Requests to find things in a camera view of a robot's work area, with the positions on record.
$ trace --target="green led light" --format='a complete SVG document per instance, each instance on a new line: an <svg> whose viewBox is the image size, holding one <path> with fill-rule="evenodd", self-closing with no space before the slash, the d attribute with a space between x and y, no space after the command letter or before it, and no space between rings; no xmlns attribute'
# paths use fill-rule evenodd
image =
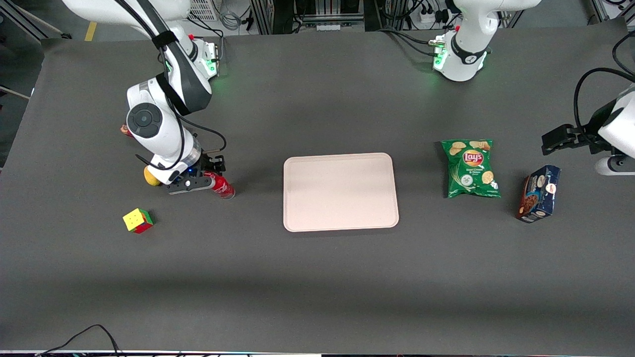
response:
<svg viewBox="0 0 635 357"><path fill-rule="evenodd" d="M445 64L446 58L448 58L448 50L443 49L443 51L441 51L441 53L439 53L434 60L434 68L437 70L441 70L443 68L443 65Z"/></svg>

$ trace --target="floor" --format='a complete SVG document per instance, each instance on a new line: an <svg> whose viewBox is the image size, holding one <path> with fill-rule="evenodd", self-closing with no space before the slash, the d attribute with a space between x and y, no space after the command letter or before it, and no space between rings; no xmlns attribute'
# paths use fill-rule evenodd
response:
<svg viewBox="0 0 635 357"><path fill-rule="evenodd" d="M13 2L60 30L72 34L73 40L82 41L86 37L89 21L73 14L62 0L13 0ZM222 7L240 15L246 8L246 4L248 4L247 0L225 0ZM516 27L585 26L590 14L588 0L543 0L535 8L525 11ZM185 28L187 31L200 35L209 34L193 25L189 26ZM240 31L241 34L246 33L244 26ZM98 24L92 41L137 39L144 39L144 37L129 27ZM13 22L4 19L0 23L1 85L29 95L36 82L43 57L39 43L22 32ZM14 95L7 94L0 97L2 106L0 109L0 168L9 154L27 104L27 100Z"/></svg>

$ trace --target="pink tray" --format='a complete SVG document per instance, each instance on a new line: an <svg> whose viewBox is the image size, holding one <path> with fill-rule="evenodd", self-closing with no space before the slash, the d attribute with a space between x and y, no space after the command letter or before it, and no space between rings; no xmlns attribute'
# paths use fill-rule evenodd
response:
<svg viewBox="0 0 635 357"><path fill-rule="evenodd" d="M397 222L388 154L304 156L284 162L284 227L288 231L390 228Z"/></svg>

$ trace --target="small orange object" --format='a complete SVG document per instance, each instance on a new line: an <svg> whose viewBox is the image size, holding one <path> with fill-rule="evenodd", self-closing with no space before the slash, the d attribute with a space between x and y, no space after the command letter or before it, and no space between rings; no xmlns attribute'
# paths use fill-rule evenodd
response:
<svg viewBox="0 0 635 357"><path fill-rule="evenodd" d="M128 125L122 125L121 128L119 128L119 131L121 131L122 133L126 134L129 137L133 137L132 133L130 132L130 130L128 129Z"/></svg>
<svg viewBox="0 0 635 357"><path fill-rule="evenodd" d="M129 232L141 234L154 225L150 214L140 208L135 209L129 214L123 216L126 228Z"/></svg>

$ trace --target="velcro strap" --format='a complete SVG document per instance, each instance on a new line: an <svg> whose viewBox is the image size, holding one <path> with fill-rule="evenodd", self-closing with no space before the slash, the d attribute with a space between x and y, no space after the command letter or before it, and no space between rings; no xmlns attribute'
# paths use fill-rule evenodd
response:
<svg viewBox="0 0 635 357"><path fill-rule="evenodd" d="M163 46L168 46L170 43L176 41L177 37L172 31L162 32L152 38L152 43L154 43L154 46L157 48L157 50Z"/></svg>
<svg viewBox="0 0 635 357"><path fill-rule="evenodd" d="M155 78L157 80L157 83L159 83L159 87L161 87L163 93L165 93L165 96L168 97L168 100L172 102L174 108L178 110L179 114L183 116L190 114L190 110L187 109L185 103L183 103L183 100L181 100L181 97L178 96L177 91L172 88L168 80L165 78L165 74L160 73Z"/></svg>

